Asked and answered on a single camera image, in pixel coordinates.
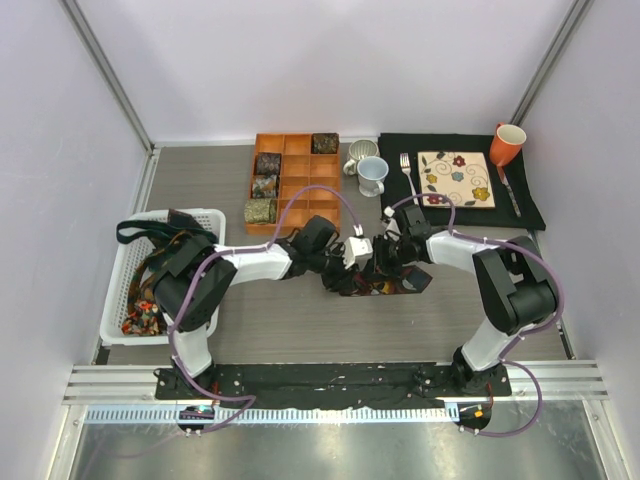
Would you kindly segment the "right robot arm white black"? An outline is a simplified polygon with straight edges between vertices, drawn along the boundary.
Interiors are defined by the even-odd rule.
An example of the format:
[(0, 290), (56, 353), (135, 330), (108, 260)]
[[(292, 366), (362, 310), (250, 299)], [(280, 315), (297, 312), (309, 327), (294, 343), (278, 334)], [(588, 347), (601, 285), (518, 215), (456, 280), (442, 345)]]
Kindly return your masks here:
[(483, 388), (516, 340), (538, 331), (563, 306), (559, 282), (526, 236), (484, 240), (435, 228), (413, 203), (385, 208), (382, 221), (385, 232), (374, 240), (374, 259), (383, 274), (423, 262), (476, 278), (485, 318), (451, 364), (453, 386), (462, 394)]

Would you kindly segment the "dark red patterned tie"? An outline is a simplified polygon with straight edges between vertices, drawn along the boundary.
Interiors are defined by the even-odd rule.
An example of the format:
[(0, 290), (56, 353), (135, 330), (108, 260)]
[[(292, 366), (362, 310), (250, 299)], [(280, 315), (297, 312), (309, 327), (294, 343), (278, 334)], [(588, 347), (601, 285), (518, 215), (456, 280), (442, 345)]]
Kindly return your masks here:
[(361, 272), (354, 277), (354, 289), (347, 296), (408, 295), (422, 293), (433, 277), (418, 266), (404, 266), (398, 272)]

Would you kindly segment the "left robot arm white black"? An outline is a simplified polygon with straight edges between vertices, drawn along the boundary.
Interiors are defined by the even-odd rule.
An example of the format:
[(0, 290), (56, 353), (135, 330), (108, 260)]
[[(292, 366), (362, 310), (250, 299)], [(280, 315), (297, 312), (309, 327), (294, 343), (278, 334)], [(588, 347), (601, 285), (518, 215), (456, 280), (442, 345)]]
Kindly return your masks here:
[(314, 272), (327, 289), (357, 273), (357, 263), (373, 253), (362, 227), (344, 242), (337, 227), (312, 217), (287, 237), (260, 245), (230, 247), (199, 235), (188, 239), (156, 273), (151, 291), (169, 316), (172, 359), (181, 370), (179, 388), (190, 398), (205, 397), (213, 385), (207, 324), (230, 287), (260, 280), (285, 280)]

